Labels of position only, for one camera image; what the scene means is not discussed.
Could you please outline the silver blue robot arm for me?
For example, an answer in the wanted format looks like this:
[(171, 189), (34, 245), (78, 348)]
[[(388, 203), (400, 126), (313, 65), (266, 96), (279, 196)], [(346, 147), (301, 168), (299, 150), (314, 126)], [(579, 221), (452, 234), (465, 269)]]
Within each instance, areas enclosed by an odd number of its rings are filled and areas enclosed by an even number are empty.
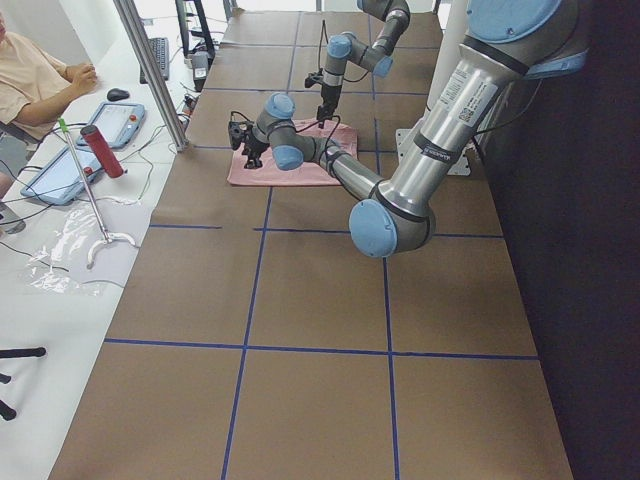
[(390, 178), (366, 168), (332, 138), (298, 133), (294, 101), (283, 93), (271, 95), (256, 120), (230, 123), (230, 144), (253, 167), (270, 152), (281, 170), (313, 162), (337, 179), (356, 199), (349, 230), (364, 255), (386, 258), (418, 249), (435, 230), (430, 197), (504, 89), (584, 65), (591, 11), (588, 1), (468, 2), (459, 61), (404, 139), (404, 156)]
[(321, 128), (338, 108), (347, 64), (353, 63), (373, 76), (386, 77), (393, 63), (391, 56), (396, 44), (410, 25), (411, 13), (406, 1), (363, 0), (357, 2), (357, 7), (381, 20), (383, 27), (371, 45), (347, 31), (327, 39), (324, 64), (305, 79), (306, 88), (321, 86), (322, 103), (316, 112), (316, 120)]

